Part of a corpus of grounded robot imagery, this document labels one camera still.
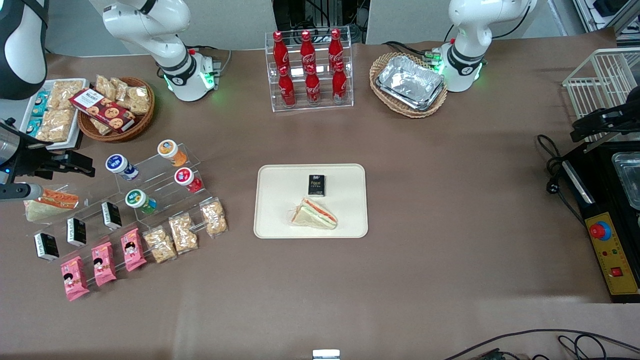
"control panel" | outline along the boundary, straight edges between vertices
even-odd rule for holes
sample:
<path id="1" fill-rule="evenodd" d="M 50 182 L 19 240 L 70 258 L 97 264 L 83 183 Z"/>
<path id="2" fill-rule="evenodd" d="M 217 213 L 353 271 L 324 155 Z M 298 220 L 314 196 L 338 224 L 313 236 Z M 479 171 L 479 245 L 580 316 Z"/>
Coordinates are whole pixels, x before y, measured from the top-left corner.
<path id="1" fill-rule="evenodd" d="M 625 256 L 609 213 L 585 221 L 600 269 L 611 295 L 638 294 L 638 285 Z"/>

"white tray with snacks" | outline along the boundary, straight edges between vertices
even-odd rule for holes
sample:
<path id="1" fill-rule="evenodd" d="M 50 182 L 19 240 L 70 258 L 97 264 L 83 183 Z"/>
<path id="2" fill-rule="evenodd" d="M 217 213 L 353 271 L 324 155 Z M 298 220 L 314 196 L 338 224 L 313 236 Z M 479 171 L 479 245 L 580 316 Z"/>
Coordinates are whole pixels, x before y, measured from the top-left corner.
<path id="1" fill-rule="evenodd" d="M 56 81 L 82 81 L 83 88 L 89 87 L 89 80 L 82 78 L 71 78 L 71 79 L 55 79 L 55 80 L 47 80 L 42 85 L 42 88 L 38 90 L 38 93 L 42 90 L 51 91 L 53 88 L 53 84 Z M 24 113 L 24 118 L 22 119 L 22 124 L 20 125 L 19 131 L 26 133 L 27 127 L 29 126 L 29 120 L 32 119 L 31 111 L 33 106 L 35 105 L 36 98 L 38 97 L 38 93 L 34 94 L 29 98 L 29 104 L 27 105 L 27 110 Z M 67 141 L 64 142 L 56 142 L 52 145 L 47 146 L 48 150 L 60 150 L 60 149 L 71 149 L 76 146 L 76 142 L 78 136 L 80 134 L 80 128 L 78 127 L 78 109 L 75 109 L 73 121 L 71 123 L 71 127 L 69 129 L 69 135 L 67 136 Z"/>
<path id="2" fill-rule="evenodd" d="M 335 229 L 291 224 L 296 207 L 308 197 L 311 175 L 324 175 L 324 196 L 309 199 L 335 216 Z M 361 165 L 265 165 L 258 171 L 253 219 L 257 237 L 361 238 L 368 230 L 367 181 Z"/>

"pink snack package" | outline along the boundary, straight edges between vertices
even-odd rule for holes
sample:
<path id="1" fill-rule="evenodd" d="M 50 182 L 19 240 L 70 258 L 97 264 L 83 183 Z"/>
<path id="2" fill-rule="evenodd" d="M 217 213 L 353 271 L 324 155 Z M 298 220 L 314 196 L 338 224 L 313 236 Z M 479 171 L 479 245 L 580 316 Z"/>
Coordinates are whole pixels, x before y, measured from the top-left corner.
<path id="1" fill-rule="evenodd" d="M 95 283 L 98 284 L 98 286 L 117 279 L 111 243 L 104 243 L 94 247 L 91 249 L 91 256 L 93 258 Z"/>
<path id="2" fill-rule="evenodd" d="M 127 271 L 131 271 L 141 267 L 147 262 L 142 251 L 142 243 L 138 229 L 133 229 L 120 238 L 122 243 L 122 251 L 124 252 L 124 264 Z"/>
<path id="3" fill-rule="evenodd" d="M 86 277 L 82 271 L 82 259 L 79 256 L 60 265 L 62 278 L 65 280 L 67 299 L 73 301 L 89 292 L 86 287 Z"/>

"wicker basket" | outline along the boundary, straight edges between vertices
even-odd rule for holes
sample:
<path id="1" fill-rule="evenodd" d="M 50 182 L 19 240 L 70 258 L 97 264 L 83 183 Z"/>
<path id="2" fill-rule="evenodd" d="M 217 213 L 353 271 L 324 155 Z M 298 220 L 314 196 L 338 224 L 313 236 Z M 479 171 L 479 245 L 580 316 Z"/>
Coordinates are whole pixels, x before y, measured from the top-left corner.
<path id="1" fill-rule="evenodd" d="M 371 69 L 369 69 L 369 84 L 371 85 L 371 89 L 378 96 L 378 98 L 380 98 L 380 100 L 382 100 L 382 102 L 385 103 L 385 105 L 387 105 L 391 110 L 395 111 L 396 113 L 402 114 L 406 117 L 410 117 L 413 119 L 427 117 L 433 114 L 434 112 L 436 112 L 436 110 L 439 109 L 439 107 L 441 107 L 442 103 L 447 98 L 446 85 L 442 89 L 438 97 L 435 99 L 435 101 L 433 101 L 433 104 L 431 104 L 431 106 L 427 109 L 427 111 L 417 111 L 415 109 L 410 108 L 407 104 L 401 102 L 395 97 L 392 97 L 386 92 L 380 90 L 380 88 L 378 88 L 378 86 L 376 85 L 376 78 L 378 77 L 378 75 L 380 75 L 380 72 L 382 72 L 382 70 L 387 66 L 387 64 L 389 63 L 389 60 L 391 60 L 391 58 L 393 57 L 400 56 L 400 55 L 405 55 L 409 57 L 409 59 L 417 63 L 418 65 L 427 67 L 427 64 L 424 61 L 416 58 L 413 55 L 403 54 L 403 53 L 384 54 L 383 56 L 380 56 L 376 61 L 374 61 L 373 65 L 371 65 Z"/>
<path id="2" fill-rule="evenodd" d="M 156 105 L 156 97 L 151 86 L 138 78 L 120 78 L 120 80 L 129 86 L 145 86 L 147 88 L 147 93 L 151 100 L 151 103 L 149 104 L 149 112 L 144 115 L 136 116 L 136 124 L 122 134 L 112 131 L 107 135 L 100 135 L 98 129 L 96 129 L 91 123 L 89 115 L 79 111 L 78 125 L 80 126 L 80 130 L 82 130 L 86 136 L 101 142 L 125 142 L 142 134 L 149 124 L 151 124 L 151 119 L 154 116 L 154 106 Z"/>

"brown table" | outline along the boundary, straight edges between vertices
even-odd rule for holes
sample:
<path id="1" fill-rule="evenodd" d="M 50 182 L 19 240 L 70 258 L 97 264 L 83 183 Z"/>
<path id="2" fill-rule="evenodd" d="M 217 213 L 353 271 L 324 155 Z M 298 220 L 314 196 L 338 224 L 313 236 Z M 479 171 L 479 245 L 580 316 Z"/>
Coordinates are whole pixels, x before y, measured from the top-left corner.
<path id="1" fill-rule="evenodd" d="M 195 103 L 166 89 L 149 56 L 51 56 L 50 78 L 138 76 L 156 90 L 155 123 L 142 136 L 84 141 L 97 177 L 107 175 L 101 164 L 113 152 L 136 162 L 164 138 L 183 141 L 223 199 L 231 231 L 69 303 L 57 265 L 37 259 L 25 237 L 22 205 L 3 204 L 0 352 L 9 359 L 281 360 L 339 348 L 349 360 L 441 359 L 535 327 L 638 344 L 640 307 L 609 303 L 583 228 L 545 192 L 546 155 L 534 145 L 545 133 L 563 151 L 573 147 L 561 81 L 593 50 L 614 46 L 609 31 L 496 41 L 476 84 L 449 94 L 423 120 L 391 112 L 371 92 L 369 65 L 385 46 L 355 47 L 353 108 L 279 114 L 271 112 L 261 51 L 234 53 L 220 90 Z M 276 163 L 364 166 L 369 234 L 256 238 L 257 171 Z M 92 180 L 54 179 L 67 181 Z M 551 334 L 496 346 L 561 353 Z M 616 354 L 628 355 L 612 348 Z"/>

